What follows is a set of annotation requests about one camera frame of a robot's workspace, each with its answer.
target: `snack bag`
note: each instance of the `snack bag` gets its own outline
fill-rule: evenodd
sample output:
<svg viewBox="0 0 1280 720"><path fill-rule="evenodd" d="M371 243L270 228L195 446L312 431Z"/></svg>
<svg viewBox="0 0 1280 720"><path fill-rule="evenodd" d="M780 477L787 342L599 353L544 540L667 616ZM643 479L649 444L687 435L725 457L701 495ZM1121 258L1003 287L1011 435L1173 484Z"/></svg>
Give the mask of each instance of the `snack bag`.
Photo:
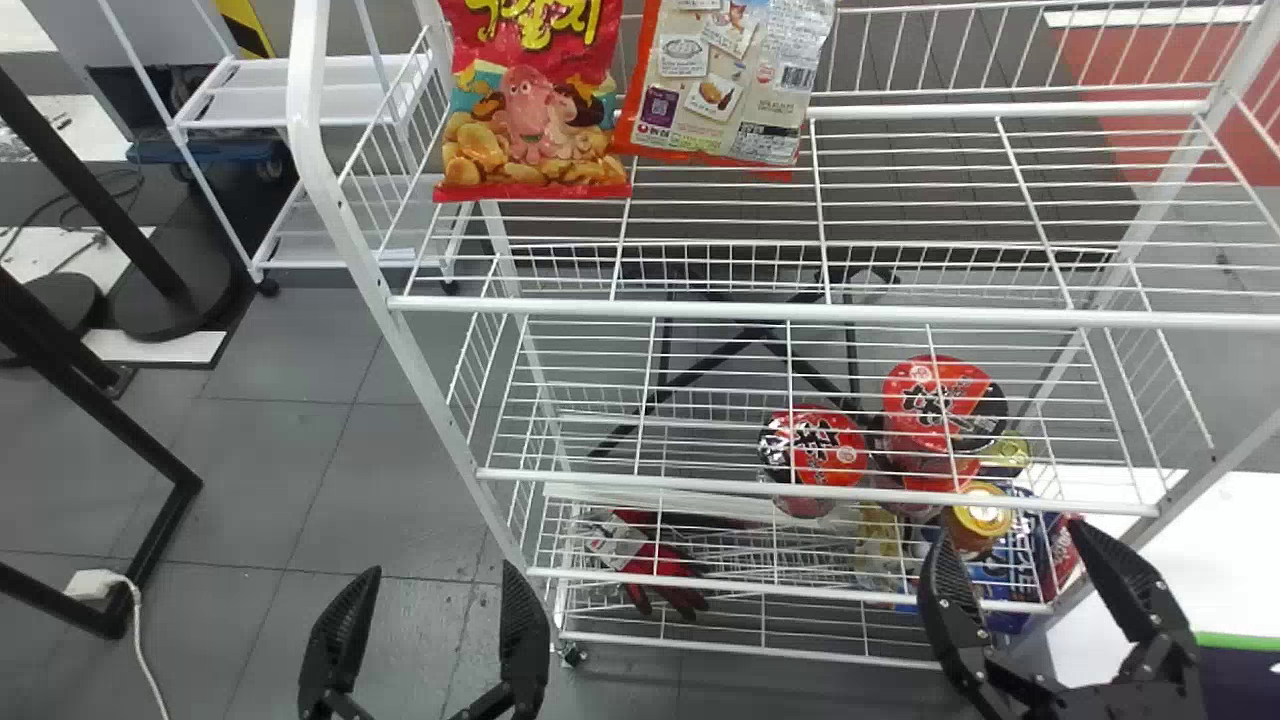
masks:
<svg viewBox="0 0 1280 720"><path fill-rule="evenodd" d="M605 154L622 0L440 0L453 23L452 114L436 202L626 197Z"/></svg>
<svg viewBox="0 0 1280 720"><path fill-rule="evenodd" d="M791 165L835 0L646 0L613 147Z"/></svg>

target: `white wire shelving rack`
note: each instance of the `white wire shelving rack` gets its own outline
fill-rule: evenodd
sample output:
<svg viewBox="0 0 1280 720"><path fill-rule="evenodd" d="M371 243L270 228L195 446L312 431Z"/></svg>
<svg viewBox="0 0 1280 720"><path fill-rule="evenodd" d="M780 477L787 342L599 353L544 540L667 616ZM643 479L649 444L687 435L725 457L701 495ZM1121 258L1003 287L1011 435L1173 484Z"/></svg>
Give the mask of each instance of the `white wire shelving rack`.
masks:
<svg viewBox="0 0 1280 720"><path fill-rule="evenodd" d="M364 197L361 201L376 204L379 211L394 213L388 210L392 204L396 204L396 209L419 211L399 213L404 218L403 223L371 227L366 240L384 268L433 268L439 272L438 279L443 277L444 282L449 282L449 250L456 250L457 243L442 242L435 252L419 251L426 225L415 225L413 219L430 217L430 186L424 183L425 192L415 192L411 199L402 197L404 192L412 192L417 182L417 174L408 170L411 163L407 158L428 151L421 133L424 128L439 122L439 118L430 115L430 108L443 110L448 102L440 76L433 65L439 58L433 55L421 33L404 53L383 53L366 0L351 1L356 6L369 54L325 58L324 83L319 90L320 123L334 131L378 127L380 132L394 137L398 154L389 154L387 161L376 165L355 169L351 177L360 184ZM223 58L182 106L170 111L129 41L128 29L111 9L111 1L99 0L97 5L164 122L166 133L182 154L192 182L207 200L253 282L261 282L265 270L343 269L346 265L334 252L329 233L302 183L294 184L275 220L250 254L247 247L253 246L253 242L246 240L257 238L239 237L209 184L198 158L189 150L193 137L216 140L219 133L228 131L278 131L282 138L287 137L284 96L289 59L242 58L227 42L225 32L219 32L206 3L191 0L204 24L198 32L207 31L215 38ZM388 95L394 99L384 102ZM428 174L428 181L434 182L435 177Z"/></svg>
<svg viewBox="0 0 1280 720"><path fill-rule="evenodd" d="M1258 418L1219 447L1169 340L1280 331L1280 228L1251 179L1280 163L1274 5L842 5L795 168L627 159L626 200L401 200L384 217L352 169L397 142L370 124L346 168L321 161L329 4L300 0L289 138L460 482L561 639L934 667L913 611L919 528L874 509L965 497L901 489L892 471L760 483L759 429L805 404L865 427L897 363L960 357L1000 384L1028 442L1010 495L983 501L1015 512L1011 546L1056 512L1129 516L1123 539L1146 543L1280 427ZM419 8L448 87L449 28ZM637 22L623 18L620 81ZM433 100L424 147L447 117ZM420 176L431 163L408 159ZM462 295L415 264L407 282L383 273L369 233L412 211L420 256L457 250ZM470 315L449 377L410 331L419 311ZM838 507L796 520L778 496ZM590 555L584 518L622 507L705 573L620 573ZM1004 570L982 603L1029 615L1024 634L1088 592L1038 578L1028 556ZM644 618L620 583L695 588L712 610Z"/></svg>

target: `green stripe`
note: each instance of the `green stripe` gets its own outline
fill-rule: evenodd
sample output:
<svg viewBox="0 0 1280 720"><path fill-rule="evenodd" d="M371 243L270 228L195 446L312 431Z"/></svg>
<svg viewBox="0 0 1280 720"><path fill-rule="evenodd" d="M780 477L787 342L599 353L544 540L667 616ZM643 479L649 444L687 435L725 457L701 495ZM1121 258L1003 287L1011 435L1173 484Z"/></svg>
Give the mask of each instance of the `green stripe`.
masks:
<svg viewBox="0 0 1280 720"><path fill-rule="evenodd" d="M1229 635L1226 633L1196 633L1196 642L1203 647L1280 652L1280 638L1256 638L1251 635Z"/></svg>

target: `red noodle cup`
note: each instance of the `red noodle cup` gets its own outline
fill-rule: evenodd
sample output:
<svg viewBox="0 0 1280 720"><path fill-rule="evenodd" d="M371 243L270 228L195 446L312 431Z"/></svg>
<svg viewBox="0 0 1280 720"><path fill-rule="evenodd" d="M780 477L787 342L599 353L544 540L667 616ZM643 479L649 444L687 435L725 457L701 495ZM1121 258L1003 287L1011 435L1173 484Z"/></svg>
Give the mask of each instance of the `red noodle cup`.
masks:
<svg viewBox="0 0 1280 720"><path fill-rule="evenodd" d="M820 405L774 413L760 430L756 451L764 462L763 479L776 483L852 487L868 465L858 424ZM822 518L836 505L819 497L776 497L774 503L794 518Z"/></svg>
<svg viewBox="0 0 1280 720"><path fill-rule="evenodd" d="M948 355L899 364L884 379L883 395L890 456L909 489L955 491L982 466L968 455L996 442L1007 425L1009 402L1000 386L977 365Z"/></svg>

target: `red glove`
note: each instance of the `red glove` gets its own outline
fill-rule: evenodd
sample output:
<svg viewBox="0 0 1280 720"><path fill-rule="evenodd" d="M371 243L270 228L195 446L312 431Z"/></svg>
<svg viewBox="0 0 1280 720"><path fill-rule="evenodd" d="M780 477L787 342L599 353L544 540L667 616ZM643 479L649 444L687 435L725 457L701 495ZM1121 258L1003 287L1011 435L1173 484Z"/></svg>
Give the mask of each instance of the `red glove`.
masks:
<svg viewBox="0 0 1280 720"><path fill-rule="evenodd" d="M657 515L646 510L614 510L608 518L594 521L586 548L621 573L696 578L699 573L689 557L653 539L653 530L636 528L653 527L655 520ZM644 615L653 614L644 585L625 583L622 587L636 610ZM694 610L705 612L709 609L707 598L694 589L654 585L654 591L690 623L696 619Z"/></svg>

